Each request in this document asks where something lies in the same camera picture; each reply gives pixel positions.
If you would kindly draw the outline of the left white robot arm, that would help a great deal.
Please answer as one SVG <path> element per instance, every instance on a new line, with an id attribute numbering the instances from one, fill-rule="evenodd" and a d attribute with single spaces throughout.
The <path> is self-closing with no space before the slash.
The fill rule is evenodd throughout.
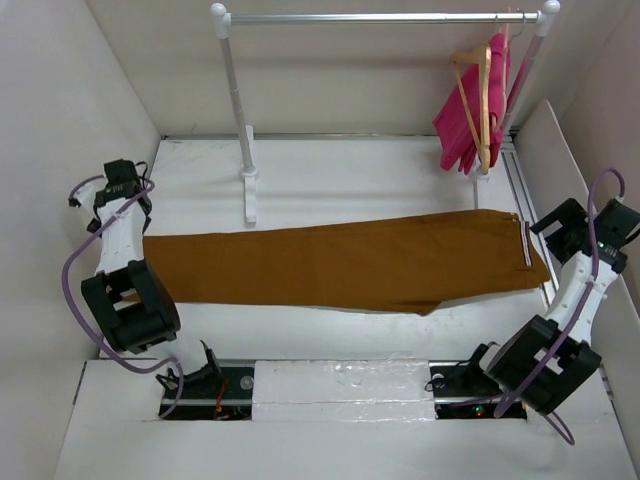
<path id="1" fill-rule="evenodd" d="M 108 357 L 131 372 L 151 373 L 151 367 L 136 367 L 122 355 L 141 355 L 165 345 L 159 365 L 168 370 L 157 376 L 158 381 L 170 390 L 183 381 L 199 395 L 212 396 L 223 382 L 213 350 L 203 344 L 205 362 L 189 362 L 188 369 L 180 371 L 179 362 L 186 356 L 175 343 L 181 329 L 179 314 L 144 256 L 143 234 L 151 223 L 153 183 L 139 169 L 141 165 L 125 159 L 107 162 L 101 175 L 85 180 L 69 195 L 71 206 L 91 215 L 86 230 L 100 247 L 95 273 L 81 282 L 81 294 Z"/>

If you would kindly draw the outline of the brown trousers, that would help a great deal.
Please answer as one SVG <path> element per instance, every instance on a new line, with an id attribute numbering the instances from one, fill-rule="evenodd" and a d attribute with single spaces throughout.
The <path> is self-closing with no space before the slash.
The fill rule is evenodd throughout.
<path id="1" fill-rule="evenodd" d="M 513 213 L 467 210 L 237 233 L 148 236 L 177 303 L 427 315 L 440 304 L 534 289 L 549 272 Z"/>

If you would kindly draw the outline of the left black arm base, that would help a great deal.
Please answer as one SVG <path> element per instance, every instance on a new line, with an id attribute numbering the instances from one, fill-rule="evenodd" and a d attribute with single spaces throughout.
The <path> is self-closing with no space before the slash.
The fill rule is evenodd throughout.
<path id="1" fill-rule="evenodd" d="M 176 398 L 178 377 L 171 368 L 166 374 L 157 375 L 156 380 L 163 389 L 159 415 L 165 420 L 175 421 L 250 420 L 255 363 L 223 361 L 221 373 L 219 378 L 185 381 L 177 405 L 168 414 L 166 412 Z"/>

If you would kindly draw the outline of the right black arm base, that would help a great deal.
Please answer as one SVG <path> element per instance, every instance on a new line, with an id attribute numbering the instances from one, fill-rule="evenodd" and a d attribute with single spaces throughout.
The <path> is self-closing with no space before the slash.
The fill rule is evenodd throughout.
<path id="1" fill-rule="evenodd" d="M 437 420 L 494 419 L 503 391 L 481 362 L 497 348 L 495 342 L 481 343 L 467 359 L 429 362 L 424 390 L 432 395 Z"/>

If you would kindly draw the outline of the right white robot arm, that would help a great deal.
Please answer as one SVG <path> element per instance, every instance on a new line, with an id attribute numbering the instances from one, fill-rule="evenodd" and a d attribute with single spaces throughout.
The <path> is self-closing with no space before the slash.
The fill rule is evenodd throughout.
<path id="1" fill-rule="evenodd" d="M 611 199 L 591 219 L 570 198 L 530 227 L 545 237 L 561 264 L 560 284 L 547 312 L 531 318 L 504 345 L 481 344 L 474 362 L 462 369 L 462 381 L 483 394 L 496 384 L 549 415 L 600 366 L 591 347 L 591 329 L 609 286 L 627 264 L 622 248 L 637 237 L 639 213 Z"/>

